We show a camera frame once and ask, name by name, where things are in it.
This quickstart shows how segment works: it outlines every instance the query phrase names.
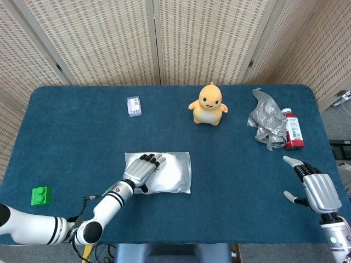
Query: green lego block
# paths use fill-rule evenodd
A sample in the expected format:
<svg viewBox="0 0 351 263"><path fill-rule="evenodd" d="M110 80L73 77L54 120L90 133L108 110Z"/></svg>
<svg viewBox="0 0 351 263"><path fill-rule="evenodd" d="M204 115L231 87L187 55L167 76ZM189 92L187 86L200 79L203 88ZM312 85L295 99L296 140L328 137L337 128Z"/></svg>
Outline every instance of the green lego block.
<svg viewBox="0 0 351 263"><path fill-rule="evenodd" d="M32 189L31 206L51 204L51 188L48 186L40 186Z"/></svg>

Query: blue tablecloth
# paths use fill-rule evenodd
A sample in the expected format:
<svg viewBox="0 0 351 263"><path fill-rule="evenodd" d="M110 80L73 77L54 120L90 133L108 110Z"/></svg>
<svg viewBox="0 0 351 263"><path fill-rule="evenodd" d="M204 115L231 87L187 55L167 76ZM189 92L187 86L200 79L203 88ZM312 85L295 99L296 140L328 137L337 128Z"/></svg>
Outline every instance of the blue tablecloth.
<svg viewBox="0 0 351 263"><path fill-rule="evenodd" d="M30 99L0 188L17 210L65 218L82 198L121 179L125 152L189 151L191 194L134 195L106 227L101 243L324 242L319 215L283 195L304 191L283 155L329 173L351 208L339 178L314 95L303 85L260 85L280 108L297 114L305 148L270 152L246 125L257 85L221 85L229 112L219 126L195 125L188 105L202 86L41 87ZM139 96L143 114L129 117L126 98ZM31 207L31 190L52 188L52 204ZM84 214L92 217L98 201ZM12 243L9 235L0 243Z"/></svg>

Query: bottle cap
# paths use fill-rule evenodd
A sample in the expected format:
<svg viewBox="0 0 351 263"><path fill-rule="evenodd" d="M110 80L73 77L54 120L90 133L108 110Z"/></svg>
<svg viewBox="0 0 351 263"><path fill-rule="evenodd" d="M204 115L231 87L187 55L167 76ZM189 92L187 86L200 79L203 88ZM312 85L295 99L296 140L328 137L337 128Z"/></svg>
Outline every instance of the bottle cap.
<svg viewBox="0 0 351 263"><path fill-rule="evenodd" d="M281 110L281 113L287 113L287 112L292 112L291 111L291 109L290 108L283 108L282 110Z"/></svg>

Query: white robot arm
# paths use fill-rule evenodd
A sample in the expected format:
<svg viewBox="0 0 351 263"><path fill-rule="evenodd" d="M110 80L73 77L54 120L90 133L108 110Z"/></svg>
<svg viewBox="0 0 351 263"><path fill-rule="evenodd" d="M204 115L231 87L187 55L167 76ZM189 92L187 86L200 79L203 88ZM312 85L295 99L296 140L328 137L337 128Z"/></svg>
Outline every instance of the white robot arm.
<svg viewBox="0 0 351 263"><path fill-rule="evenodd" d="M125 171L123 180L115 183L94 208L94 218L84 221L82 213L73 219L54 216L22 213L4 204L0 204L0 235L11 234L19 244L58 244L72 241L87 245L96 243L105 226L132 196L135 188L144 192L145 185L152 172L166 159L159 155L142 155Z"/></svg>
<svg viewBox="0 0 351 263"><path fill-rule="evenodd" d="M288 191L284 192L285 197L320 214L320 226L335 262L351 263L351 229L345 219L336 213L342 205L331 178L308 163L287 156L283 159L294 168L307 198L297 198Z"/></svg>

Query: stuffed animal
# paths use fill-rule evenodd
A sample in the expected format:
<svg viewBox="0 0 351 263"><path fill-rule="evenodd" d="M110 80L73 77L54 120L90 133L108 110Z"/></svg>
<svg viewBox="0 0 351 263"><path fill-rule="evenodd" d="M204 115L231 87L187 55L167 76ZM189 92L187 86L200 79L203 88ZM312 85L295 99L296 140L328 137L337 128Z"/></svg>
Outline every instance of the stuffed animal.
<svg viewBox="0 0 351 263"><path fill-rule="evenodd" d="M222 102L222 94L216 85L211 82L200 91L199 99L189 105L188 109L193 110L194 122L210 123L217 126L222 112L227 113L228 108Z"/></svg>

